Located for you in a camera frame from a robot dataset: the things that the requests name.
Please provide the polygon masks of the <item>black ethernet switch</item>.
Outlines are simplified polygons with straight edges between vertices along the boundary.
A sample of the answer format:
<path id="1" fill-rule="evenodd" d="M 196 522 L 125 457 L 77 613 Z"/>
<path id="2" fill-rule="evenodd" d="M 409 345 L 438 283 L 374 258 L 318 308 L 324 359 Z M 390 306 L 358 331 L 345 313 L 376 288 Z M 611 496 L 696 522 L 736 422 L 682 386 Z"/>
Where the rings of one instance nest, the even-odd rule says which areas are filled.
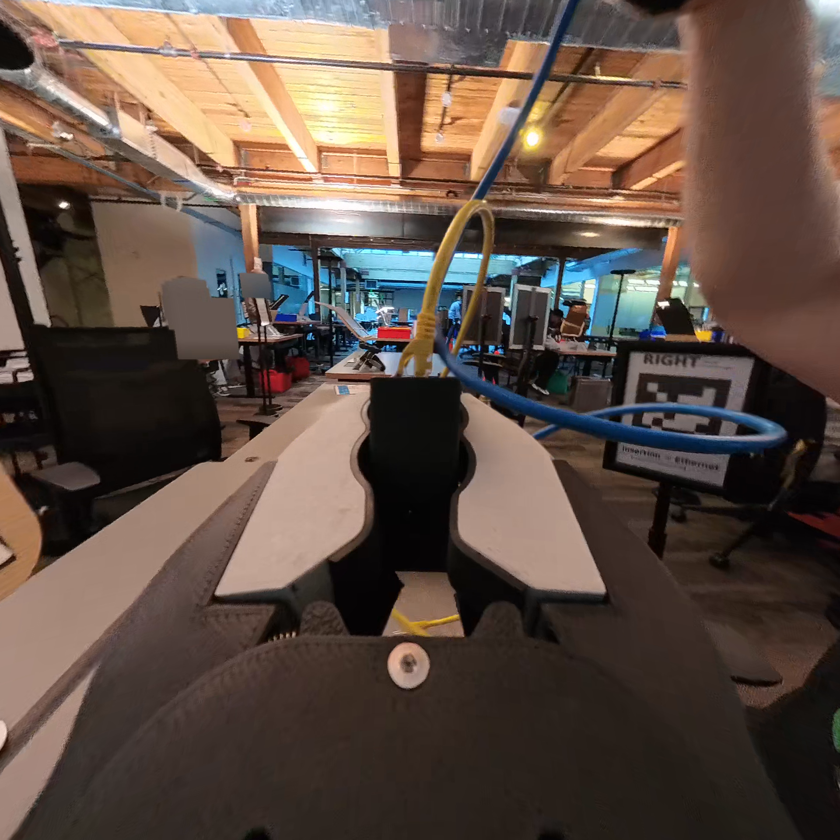
<path id="1" fill-rule="evenodd" d="M 445 572 L 452 497 L 463 475 L 461 386 L 446 377 L 371 383 L 367 476 L 383 561 Z"/>

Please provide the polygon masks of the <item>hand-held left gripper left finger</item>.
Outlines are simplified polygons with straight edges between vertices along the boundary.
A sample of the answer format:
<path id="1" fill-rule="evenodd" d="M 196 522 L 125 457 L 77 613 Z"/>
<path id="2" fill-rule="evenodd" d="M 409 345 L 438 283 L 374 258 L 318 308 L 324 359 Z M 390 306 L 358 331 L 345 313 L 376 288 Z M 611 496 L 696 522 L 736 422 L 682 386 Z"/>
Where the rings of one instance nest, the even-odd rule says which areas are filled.
<path id="1" fill-rule="evenodd" d="M 340 395 L 277 457 L 217 584 L 220 602 L 333 599 L 333 564 L 371 531 L 371 489 L 358 464 L 369 401 L 369 391 Z"/>

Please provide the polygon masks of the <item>person's right forearm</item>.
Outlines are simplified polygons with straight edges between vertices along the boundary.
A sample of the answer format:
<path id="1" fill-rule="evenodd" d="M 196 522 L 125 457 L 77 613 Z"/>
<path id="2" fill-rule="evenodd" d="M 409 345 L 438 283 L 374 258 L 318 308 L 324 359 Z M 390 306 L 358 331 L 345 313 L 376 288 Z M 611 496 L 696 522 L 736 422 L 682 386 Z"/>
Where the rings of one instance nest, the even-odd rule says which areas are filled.
<path id="1" fill-rule="evenodd" d="M 691 268 L 736 341 L 834 401 L 838 188 L 817 125 L 806 2 L 691 2 Z"/>

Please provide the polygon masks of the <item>black mesh office chair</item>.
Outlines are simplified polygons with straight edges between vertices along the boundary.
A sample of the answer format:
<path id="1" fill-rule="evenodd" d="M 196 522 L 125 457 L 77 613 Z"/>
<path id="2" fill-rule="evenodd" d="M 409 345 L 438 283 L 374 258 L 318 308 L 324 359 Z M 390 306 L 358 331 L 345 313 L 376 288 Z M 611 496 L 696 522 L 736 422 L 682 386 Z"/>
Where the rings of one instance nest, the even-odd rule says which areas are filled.
<path id="1" fill-rule="evenodd" d="M 35 325 L 28 358 L 56 464 L 34 474 L 69 549 L 187 470 L 223 459 L 205 374 L 168 328 Z"/>

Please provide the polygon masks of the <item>white panel on stand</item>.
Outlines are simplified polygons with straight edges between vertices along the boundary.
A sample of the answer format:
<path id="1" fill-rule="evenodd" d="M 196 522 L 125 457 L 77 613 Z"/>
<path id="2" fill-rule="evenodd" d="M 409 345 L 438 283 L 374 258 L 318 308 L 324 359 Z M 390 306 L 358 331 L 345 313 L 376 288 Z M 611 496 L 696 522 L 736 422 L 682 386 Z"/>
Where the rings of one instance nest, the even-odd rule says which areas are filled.
<path id="1" fill-rule="evenodd" d="M 465 286 L 461 305 L 461 328 L 458 336 L 462 345 L 498 346 L 503 344 L 503 313 L 505 309 L 505 290 L 500 287 L 483 287 L 477 298 L 476 311 L 471 320 L 467 319 L 469 307 L 476 286 Z"/>
<path id="2" fill-rule="evenodd" d="M 544 348 L 549 327 L 553 292 L 550 288 L 516 284 L 511 295 L 509 350 Z"/>

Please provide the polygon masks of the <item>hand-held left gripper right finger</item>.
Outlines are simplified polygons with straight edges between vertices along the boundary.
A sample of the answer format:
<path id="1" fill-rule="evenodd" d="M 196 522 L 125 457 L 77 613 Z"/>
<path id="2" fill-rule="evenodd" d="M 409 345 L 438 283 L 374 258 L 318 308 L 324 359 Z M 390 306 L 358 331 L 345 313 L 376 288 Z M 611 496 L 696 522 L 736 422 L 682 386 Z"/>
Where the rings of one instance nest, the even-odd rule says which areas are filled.
<path id="1" fill-rule="evenodd" d="M 604 602 L 606 586 L 553 460 L 539 441 L 472 395 L 464 441 L 471 457 L 455 504 L 455 537 L 525 595 Z"/>

